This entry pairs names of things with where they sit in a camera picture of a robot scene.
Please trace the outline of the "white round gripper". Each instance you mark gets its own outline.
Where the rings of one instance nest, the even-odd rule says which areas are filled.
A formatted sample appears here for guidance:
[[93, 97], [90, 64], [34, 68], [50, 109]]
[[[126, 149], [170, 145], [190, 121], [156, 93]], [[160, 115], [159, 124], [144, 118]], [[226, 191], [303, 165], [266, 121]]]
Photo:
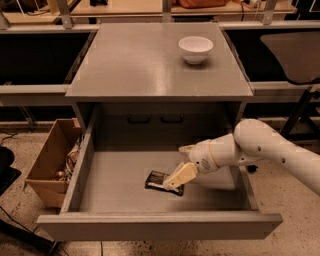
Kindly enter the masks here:
[[181, 162], [174, 172], [164, 179], [163, 187], [166, 190], [176, 190], [181, 185], [190, 182], [197, 176], [198, 171], [207, 174], [219, 169], [213, 157], [210, 140], [181, 146], [179, 151], [188, 154], [191, 162]]

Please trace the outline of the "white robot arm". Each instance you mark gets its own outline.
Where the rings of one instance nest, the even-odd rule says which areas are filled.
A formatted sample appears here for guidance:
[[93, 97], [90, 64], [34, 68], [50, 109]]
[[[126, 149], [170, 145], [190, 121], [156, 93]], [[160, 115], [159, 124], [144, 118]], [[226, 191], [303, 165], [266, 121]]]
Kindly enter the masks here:
[[320, 194], [320, 156], [286, 140], [257, 119], [240, 121], [233, 133], [182, 146], [189, 159], [180, 163], [163, 181], [166, 190], [175, 190], [198, 173], [215, 172], [225, 166], [244, 166], [260, 159], [276, 162], [316, 194]]

